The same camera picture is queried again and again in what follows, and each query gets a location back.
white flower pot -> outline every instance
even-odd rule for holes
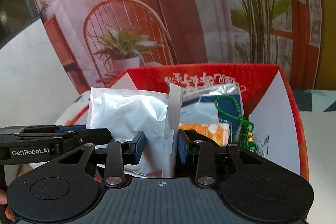
[[[140,59],[138,57],[132,57],[128,59],[120,59],[113,60],[113,69],[116,73],[121,73],[124,70],[139,68],[140,67]]]

white wall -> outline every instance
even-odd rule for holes
[[[41,20],[0,49],[0,127],[52,124],[77,97]]]
[[[195,0],[209,63],[235,62],[235,36],[228,0]]]

gold bell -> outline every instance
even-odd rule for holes
[[[253,142],[253,135],[252,135],[252,133],[251,132],[249,132],[248,134],[247,134],[247,142]]]

hand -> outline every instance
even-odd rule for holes
[[[30,170],[32,170],[32,167],[29,164],[24,164],[24,165],[20,165],[19,169],[17,171],[16,177],[19,177],[21,175],[23,175],[24,173],[29,172]],[[0,189],[0,204],[5,205],[7,204],[7,194],[6,192],[4,192],[3,190]],[[6,211],[5,211],[6,217],[11,220],[11,221],[15,221],[15,217],[13,215],[13,212],[11,210],[11,208],[7,207]]]
[[[0,190],[0,204],[5,205],[7,204],[7,197],[6,197],[6,193],[3,190]],[[7,207],[6,211],[5,211],[6,217],[11,220],[11,221],[15,221],[14,215],[12,210]]]

crosshair mark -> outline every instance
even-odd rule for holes
[[[169,184],[169,183],[167,183],[165,181],[160,181],[159,183],[157,183],[157,185],[159,185],[161,187],[166,186],[167,184]]]

